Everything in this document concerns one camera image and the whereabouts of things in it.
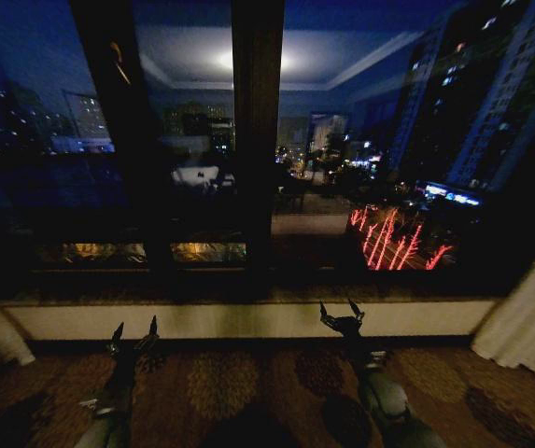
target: patterned carpet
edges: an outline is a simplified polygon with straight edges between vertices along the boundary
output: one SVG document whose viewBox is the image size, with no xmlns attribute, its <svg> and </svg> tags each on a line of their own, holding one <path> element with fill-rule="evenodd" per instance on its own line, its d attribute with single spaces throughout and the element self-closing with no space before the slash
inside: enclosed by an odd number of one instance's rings
<svg viewBox="0 0 535 448">
<path fill-rule="evenodd" d="M 133 447 L 382 447 L 339 341 L 218 343 L 143 358 Z M 72 447 L 78 401 L 103 386 L 103 353 L 39 354 L 0 373 L 0 447 Z M 535 447 L 535 376 L 466 348 L 396 350 L 387 372 L 449 447 Z"/>
</svg>

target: metal claw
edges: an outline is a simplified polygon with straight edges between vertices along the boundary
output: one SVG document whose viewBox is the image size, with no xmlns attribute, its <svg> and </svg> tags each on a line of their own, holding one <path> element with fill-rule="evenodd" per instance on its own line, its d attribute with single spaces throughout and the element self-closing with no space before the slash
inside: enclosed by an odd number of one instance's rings
<svg viewBox="0 0 535 448">
<path fill-rule="evenodd" d="M 352 308 L 352 311 L 354 312 L 354 315 L 357 317 L 357 320 L 359 322 L 362 322 L 362 318 L 364 317 L 364 312 L 361 311 L 352 300 L 348 299 L 348 303 L 350 303 L 350 308 Z"/>
<path fill-rule="evenodd" d="M 148 334 L 157 334 L 157 316 L 153 316 L 153 320 L 151 320 L 151 325 L 148 328 Z"/>
</svg>

